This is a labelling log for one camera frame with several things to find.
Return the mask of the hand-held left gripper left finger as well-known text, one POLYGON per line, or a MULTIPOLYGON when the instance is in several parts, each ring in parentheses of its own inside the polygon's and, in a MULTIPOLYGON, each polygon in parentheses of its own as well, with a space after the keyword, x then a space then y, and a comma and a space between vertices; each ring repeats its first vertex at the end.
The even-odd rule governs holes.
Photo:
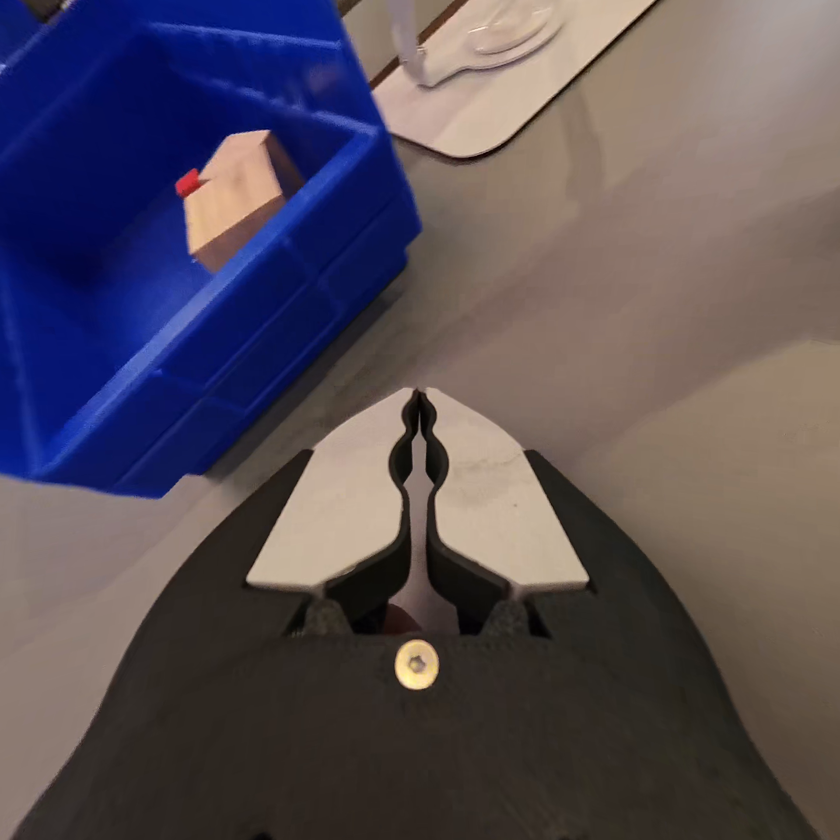
POLYGON ((246 584, 334 601, 351 623, 384 609, 411 569, 418 418, 419 394, 403 388, 316 444, 246 584))

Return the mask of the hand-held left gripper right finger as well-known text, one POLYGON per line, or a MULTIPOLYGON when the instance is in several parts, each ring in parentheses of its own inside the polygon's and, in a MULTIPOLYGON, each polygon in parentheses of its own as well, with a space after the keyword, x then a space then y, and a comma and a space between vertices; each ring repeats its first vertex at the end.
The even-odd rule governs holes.
POLYGON ((579 554, 519 441, 437 388, 420 395, 427 577, 477 633, 501 602, 584 592, 579 554))

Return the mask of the large blue box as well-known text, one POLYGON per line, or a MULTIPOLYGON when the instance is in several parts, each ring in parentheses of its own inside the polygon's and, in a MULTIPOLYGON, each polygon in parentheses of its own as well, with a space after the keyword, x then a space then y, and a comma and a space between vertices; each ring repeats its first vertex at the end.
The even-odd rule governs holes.
POLYGON ((202 474, 422 229, 335 2, 74 2, 1 82, 5 476, 159 498, 202 474), (209 272, 175 183, 249 130, 304 184, 209 272))

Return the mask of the large wooden cube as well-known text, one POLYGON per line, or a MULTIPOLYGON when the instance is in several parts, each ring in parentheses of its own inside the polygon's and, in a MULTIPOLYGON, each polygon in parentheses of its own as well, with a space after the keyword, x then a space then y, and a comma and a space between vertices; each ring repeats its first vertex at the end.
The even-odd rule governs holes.
POLYGON ((187 249, 218 273, 305 184, 273 132, 229 134, 199 171, 203 185, 182 199, 187 249))

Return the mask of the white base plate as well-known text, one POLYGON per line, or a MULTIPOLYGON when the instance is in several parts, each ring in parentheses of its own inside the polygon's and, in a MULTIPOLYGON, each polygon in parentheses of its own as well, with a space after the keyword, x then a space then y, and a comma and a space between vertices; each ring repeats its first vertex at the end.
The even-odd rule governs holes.
POLYGON ((463 2, 420 44, 413 2, 389 2, 399 66, 373 91, 390 133, 454 160, 508 142, 654 6, 463 2))

